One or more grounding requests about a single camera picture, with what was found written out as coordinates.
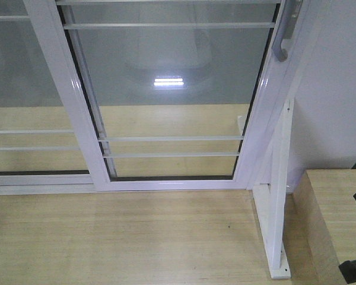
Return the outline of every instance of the white metal post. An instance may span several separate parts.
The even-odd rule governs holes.
[[[287,100],[265,157],[272,155],[271,185],[255,185],[253,196],[260,221],[266,257],[272,278],[290,278],[282,234],[286,199],[287,167],[290,150],[293,99]]]
[[[287,101],[273,136],[272,179],[269,196],[268,255],[272,269],[281,266],[282,233],[286,198],[293,103]]]

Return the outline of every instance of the wooden block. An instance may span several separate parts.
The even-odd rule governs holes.
[[[356,170],[307,170],[293,197],[320,284],[346,284],[339,264],[356,259]]]

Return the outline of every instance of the wooden floor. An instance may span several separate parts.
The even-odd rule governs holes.
[[[291,196],[271,280],[249,191],[0,196],[0,284],[317,284]]]

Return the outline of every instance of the horizontal metal bar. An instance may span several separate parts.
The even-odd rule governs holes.
[[[0,22],[28,21],[30,17],[27,15],[0,16]]]
[[[80,150],[79,147],[0,147],[0,151],[60,151]]]
[[[92,184],[89,174],[0,175],[0,186]]]
[[[281,0],[57,0],[56,4],[63,5],[85,5],[85,4],[107,4],[118,2],[133,2],[133,3],[164,3],[164,2],[176,2],[176,3],[195,3],[206,2],[210,4],[277,4],[281,3]]]
[[[219,153],[119,153],[103,156],[105,159],[124,159],[124,158],[146,158],[146,157],[208,157],[208,156],[239,156],[238,152],[219,152]]]
[[[96,30],[96,29],[123,29],[123,28],[162,28],[162,29],[270,29],[275,23],[104,23],[104,24],[65,24],[65,30]]]
[[[119,137],[100,138],[99,142],[105,141],[241,141],[243,136],[239,135],[218,135],[202,137]]]
[[[0,135],[18,135],[18,134],[73,134],[72,129],[19,129],[11,131],[0,131]]]

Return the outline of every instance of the wooden board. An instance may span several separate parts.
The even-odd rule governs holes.
[[[346,284],[338,265],[356,259],[356,170],[307,170],[294,201],[321,284]]]
[[[292,280],[271,280],[252,193],[0,196],[0,284],[315,285],[288,197]]]

